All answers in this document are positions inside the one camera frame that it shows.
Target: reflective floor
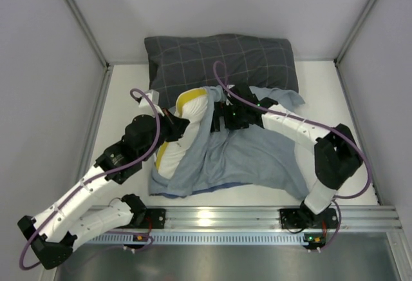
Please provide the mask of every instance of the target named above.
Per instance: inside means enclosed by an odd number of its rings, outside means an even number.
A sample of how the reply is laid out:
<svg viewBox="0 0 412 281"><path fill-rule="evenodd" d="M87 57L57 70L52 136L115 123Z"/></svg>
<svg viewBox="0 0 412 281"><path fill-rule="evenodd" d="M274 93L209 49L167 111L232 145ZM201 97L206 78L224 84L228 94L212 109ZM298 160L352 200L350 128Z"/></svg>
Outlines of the reflective floor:
<svg viewBox="0 0 412 281"><path fill-rule="evenodd" d="M107 246L84 246L75 269ZM392 281L400 280L385 235L341 234L321 254L287 246L153 246L133 255L111 249L55 281Z"/></svg>

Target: light blue cloth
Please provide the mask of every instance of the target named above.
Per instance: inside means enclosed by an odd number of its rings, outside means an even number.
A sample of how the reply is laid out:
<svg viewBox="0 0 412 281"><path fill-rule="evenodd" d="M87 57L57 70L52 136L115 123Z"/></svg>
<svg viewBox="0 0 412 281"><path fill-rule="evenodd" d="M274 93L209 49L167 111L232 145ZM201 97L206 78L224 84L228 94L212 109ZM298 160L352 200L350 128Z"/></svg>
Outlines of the light blue cloth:
<svg viewBox="0 0 412 281"><path fill-rule="evenodd" d="M214 102L226 97L220 86L205 88L209 93L209 103L196 139L171 179L162 177L153 168L150 194L186 197L221 188L256 184L284 189L291 196L304 199L308 189L295 159L295 143L256 125L236 131L221 128L221 131L211 133ZM270 97L291 111L304 103L294 91L250 89L258 99Z"/></svg>

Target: gray plaid pillow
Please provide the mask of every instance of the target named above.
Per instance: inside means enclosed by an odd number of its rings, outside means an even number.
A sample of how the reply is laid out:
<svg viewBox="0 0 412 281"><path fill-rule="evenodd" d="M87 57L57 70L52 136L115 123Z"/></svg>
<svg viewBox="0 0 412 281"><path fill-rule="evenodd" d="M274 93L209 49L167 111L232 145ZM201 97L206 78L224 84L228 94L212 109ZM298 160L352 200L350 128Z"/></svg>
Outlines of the gray plaid pillow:
<svg viewBox="0 0 412 281"><path fill-rule="evenodd" d="M200 86L217 86L213 63L226 64L229 83L298 92L294 55L287 39L238 34L209 37L148 37L150 89L159 105L173 107L179 94Z"/></svg>

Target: white floor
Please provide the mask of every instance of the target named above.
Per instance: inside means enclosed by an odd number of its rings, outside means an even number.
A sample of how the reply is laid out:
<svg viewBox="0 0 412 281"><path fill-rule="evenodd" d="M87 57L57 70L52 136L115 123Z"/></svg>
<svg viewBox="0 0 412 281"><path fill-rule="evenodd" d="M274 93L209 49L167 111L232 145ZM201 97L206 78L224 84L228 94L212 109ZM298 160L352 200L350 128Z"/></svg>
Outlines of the white floor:
<svg viewBox="0 0 412 281"><path fill-rule="evenodd" d="M353 132L350 118L335 66L331 61L296 62L299 80L299 93L306 101L297 109L297 113L311 120L323 122L330 126L343 123ZM93 150L95 160L109 145L118 141L124 128L139 114L136 102L129 96L131 88L147 90L149 86L148 65L116 65L109 85L108 96L98 129ZM305 149L296 147L299 167L308 183L309 189L316 177L314 158ZM213 193L190 196L185 199L167 199L149 196L148 180L152 161L144 164L143 170L129 178L122 186L108 194L105 200L97 203L107 205L114 197L135 193L147 206L287 206L299 202L283 190L261 186L239 186L222 189ZM351 195L362 189L366 181L366 170L360 168L341 188L340 195ZM374 190L370 188L363 196L352 200L340 200L343 205L376 205Z"/></svg>

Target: robotic arm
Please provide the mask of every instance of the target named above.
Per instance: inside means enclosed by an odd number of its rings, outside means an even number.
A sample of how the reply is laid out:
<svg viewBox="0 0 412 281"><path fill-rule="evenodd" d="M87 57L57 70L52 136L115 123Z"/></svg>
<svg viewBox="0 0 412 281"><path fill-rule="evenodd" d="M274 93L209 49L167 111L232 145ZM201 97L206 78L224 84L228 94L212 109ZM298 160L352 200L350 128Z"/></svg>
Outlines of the robotic arm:
<svg viewBox="0 0 412 281"><path fill-rule="evenodd" d="M247 84L237 84L230 91L249 103L283 115L263 112L227 93L228 101L222 106L215 106L219 109L215 110L212 129L220 128L219 118L223 116L225 125L230 130L247 128L249 124L255 124L283 134L310 151L315 157L317 181L301 207L292 213L288 222L285 222L285 218L282 223L287 229L287 224L299 224L300 228L319 225L322 212L329 207L337 191L362 166L361 157L345 140L329 130L305 123L306 119L291 114L277 101L270 98L259 101ZM339 124L334 129L355 142L349 127Z"/></svg>
<svg viewBox="0 0 412 281"><path fill-rule="evenodd" d="M150 91L147 96L157 104L158 92ZM139 108L143 112L151 110L146 99L140 101ZM156 105L155 108L160 118L160 136L156 144L158 148L165 141L172 142L181 138L189 120L175 117L168 110L161 110ZM106 172L128 165L143 156L153 144L155 133L156 121L153 116L135 117L132 123L126 126L121 140L104 150L87 174L65 195L38 215L25 216L17 223L28 240L38 231L31 247L46 269L63 263L78 247L95 236L119 226L131 224L137 227L143 221L146 208L134 194L113 200L110 207L102 211L87 217L82 216L108 191L142 169L142 163L137 162L134 166L105 175ZM97 175L101 177L85 183Z"/></svg>
<svg viewBox="0 0 412 281"><path fill-rule="evenodd" d="M215 104L212 131L220 130L220 118L223 116L225 127L230 130L256 124L287 136L313 153L318 180L295 214L295 220L292 220L302 228L312 227L319 222L318 216L331 204L337 190L362 165L361 159L351 146L328 130L306 124L304 119L292 119L289 117L290 112L273 99L259 101L246 84L233 86L230 90L252 104L280 111L285 116L262 113L261 110L227 95L227 102ZM157 92L148 92L147 96L157 104ZM144 97L139 108L143 112L152 112L150 107ZM155 109L160 118L160 136L156 148L165 141L179 140L189 125L189 120L175 117L158 106L155 106ZM335 129L353 141L347 126L340 124ZM63 197L38 215L25 216L18 222L20 230L31 242L34 253L46 269L60 265L85 242L110 229L126 225L139 226L146 208L134 194L115 199L106 209L83 216L108 191L142 168L142 163L135 160L147 154L155 140L155 134L156 121L152 115L135 117L132 123L126 126L121 140L108 147L87 174ZM131 162L135 165L126 168L125 165ZM86 183L96 175L101 177Z"/></svg>

